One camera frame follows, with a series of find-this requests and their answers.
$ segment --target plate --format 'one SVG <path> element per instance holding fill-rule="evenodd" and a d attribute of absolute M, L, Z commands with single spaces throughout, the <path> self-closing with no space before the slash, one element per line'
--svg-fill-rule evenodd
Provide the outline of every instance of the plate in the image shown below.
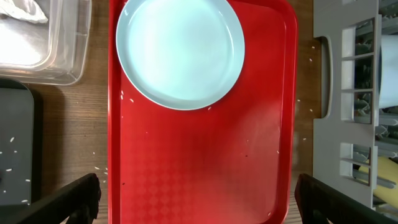
<path fill-rule="evenodd" d="M 244 61 L 239 19 L 225 0 L 140 0 L 124 6 L 119 61 L 151 101 L 176 110 L 209 106 L 236 83 Z"/>

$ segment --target tray rim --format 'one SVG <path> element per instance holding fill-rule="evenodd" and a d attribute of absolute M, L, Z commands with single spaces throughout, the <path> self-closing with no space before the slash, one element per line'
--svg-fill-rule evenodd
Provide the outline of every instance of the tray rim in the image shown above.
<path fill-rule="evenodd" d="M 298 25 L 297 16 L 292 6 L 285 0 L 261 1 L 261 0 L 228 0 L 239 1 L 258 6 L 271 7 L 279 12 L 285 22 L 285 68 L 282 94 L 282 116 L 280 130 L 280 159 L 277 181 L 277 199 L 274 211 L 266 223 L 282 223 L 289 209 L 290 180 L 292 173 L 292 143 L 294 130 L 295 110 L 295 82 L 297 74 L 297 43 Z M 122 69 L 118 61 L 116 51 L 116 28 L 119 14 L 126 0 L 109 1 L 109 39 L 108 39 L 108 223 L 121 222 L 120 202 L 120 106 L 119 97 Z"/>

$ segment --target wooden table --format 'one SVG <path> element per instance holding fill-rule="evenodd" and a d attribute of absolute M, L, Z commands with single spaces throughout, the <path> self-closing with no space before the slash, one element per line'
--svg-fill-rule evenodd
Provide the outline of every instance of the wooden table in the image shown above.
<path fill-rule="evenodd" d="M 300 102 L 296 104 L 293 190 L 299 173 L 312 173 L 313 119 L 320 117 L 320 43 L 312 38 L 313 0 L 289 2 L 297 13 L 300 31 L 297 68 L 297 99 Z M 60 87 L 30 85 L 44 99 L 43 196 L 87 173 L 97 173 L 103 196 L 95 223 L 108 222 L 108 183 L 105 174 L 108 4 L 108 0 L 93 0 L 90 47 L 80 82 Z M 293 194 L 285 222 L 301 223 Z"/>

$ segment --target yellow object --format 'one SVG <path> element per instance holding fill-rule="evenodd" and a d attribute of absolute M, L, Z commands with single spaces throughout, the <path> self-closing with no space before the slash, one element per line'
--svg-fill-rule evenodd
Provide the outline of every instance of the yellow object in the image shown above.
<path fill-rule="evenodd" d="M 360 167 L 359 171 L 368 173 L 369 169 Z M 398 184 L 398 164 L 386 157 L 379 157 L 377 160 L 377 176 Z M 395 189 L 388 189 L 378 185 L 373 194 L 398 209 L 398 187 Z"/>

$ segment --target white cup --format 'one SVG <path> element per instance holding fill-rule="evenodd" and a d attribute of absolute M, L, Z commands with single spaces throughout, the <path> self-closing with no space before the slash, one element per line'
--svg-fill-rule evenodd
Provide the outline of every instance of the white cup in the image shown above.
<path fill-rule="evenodd" d="M 398 106 L 398 35 L 383 35 L 379 107 L 391 106 Z"/>

